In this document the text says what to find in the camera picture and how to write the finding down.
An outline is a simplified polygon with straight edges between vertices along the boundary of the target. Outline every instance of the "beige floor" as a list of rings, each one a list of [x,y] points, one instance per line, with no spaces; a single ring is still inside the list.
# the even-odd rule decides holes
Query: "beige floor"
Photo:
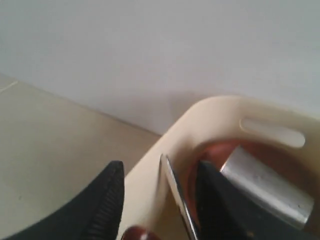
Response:
[[[109,161],[128,173],[158,138],[0,74],[0,239],[68,202]]]

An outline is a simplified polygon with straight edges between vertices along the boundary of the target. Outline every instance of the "floor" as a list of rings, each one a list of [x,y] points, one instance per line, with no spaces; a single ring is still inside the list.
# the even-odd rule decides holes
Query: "floor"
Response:
[[[58,209],[159,136],[0,74],[0,239]]]

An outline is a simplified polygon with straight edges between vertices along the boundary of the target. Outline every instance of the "white wall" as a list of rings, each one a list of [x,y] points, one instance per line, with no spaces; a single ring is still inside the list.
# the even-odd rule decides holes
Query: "white wall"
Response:
[[[319,0],[2,0],[0,72],[162,133],[237,93],[320,116]]]

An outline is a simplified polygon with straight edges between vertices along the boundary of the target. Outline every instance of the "black object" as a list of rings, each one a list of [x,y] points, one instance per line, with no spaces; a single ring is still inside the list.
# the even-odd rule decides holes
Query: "black object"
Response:
[[[198,164],[195,192],[201,240],[318,240],[255,204],[210,162]]]
[[[74,199],[6,240],[115,240],[123,211],[124,166],[112,161]]]

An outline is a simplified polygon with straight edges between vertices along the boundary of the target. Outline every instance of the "silver cylinder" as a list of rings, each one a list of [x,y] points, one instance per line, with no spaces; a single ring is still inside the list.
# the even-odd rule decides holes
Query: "silver cylinder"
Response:
[[[220,172],[252,201],[266,211],[303,229],[314,206],[314,199],[270,167],[238,146]]]

